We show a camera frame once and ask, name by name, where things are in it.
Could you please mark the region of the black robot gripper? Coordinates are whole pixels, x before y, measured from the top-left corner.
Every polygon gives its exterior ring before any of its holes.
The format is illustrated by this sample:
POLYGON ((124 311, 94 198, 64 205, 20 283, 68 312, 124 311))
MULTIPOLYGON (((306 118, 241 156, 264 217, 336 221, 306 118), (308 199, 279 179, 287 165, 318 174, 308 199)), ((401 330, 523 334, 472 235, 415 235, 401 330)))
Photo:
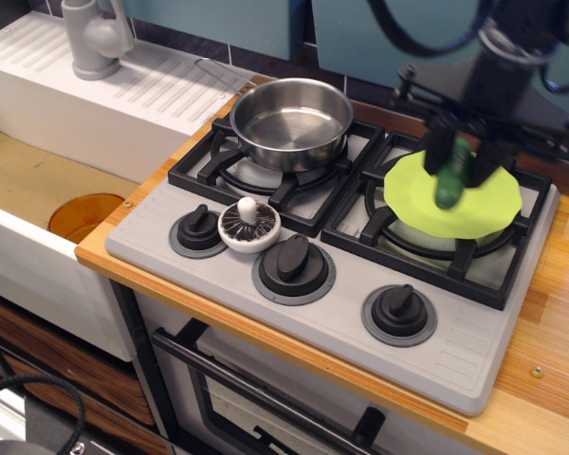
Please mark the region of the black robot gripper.
POLYGON ((545 98, 532 71, 484 48, 470 60, 404 64, 392 106, 429 122, 424 169, 436 174, 450 156, 457 127, 483 138, 467 187, 482 186, 517 152, 569 150, 569 113, 545 98))

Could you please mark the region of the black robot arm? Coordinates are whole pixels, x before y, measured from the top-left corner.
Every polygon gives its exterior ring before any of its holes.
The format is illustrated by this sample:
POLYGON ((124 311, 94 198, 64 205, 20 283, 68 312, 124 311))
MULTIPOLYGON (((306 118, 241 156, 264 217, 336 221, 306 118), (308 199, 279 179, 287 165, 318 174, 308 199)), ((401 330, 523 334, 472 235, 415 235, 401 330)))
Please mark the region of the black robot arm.
POLYGON ((439 46, 416 41, 386 3, 371 9, 398 49, 414 57, 450 54, 477 40, 478 53, 453 64, 405 64, 393 104, 422 118, 424 168, 440 174, 451 163, 464 187, 482 185, 517 151, 559 157, 569 149, 569 113, 534 86, 568 94, 569 82, 548 79, 559 47, 569 46, 569 1, 481 1, 468 29, 439 46))

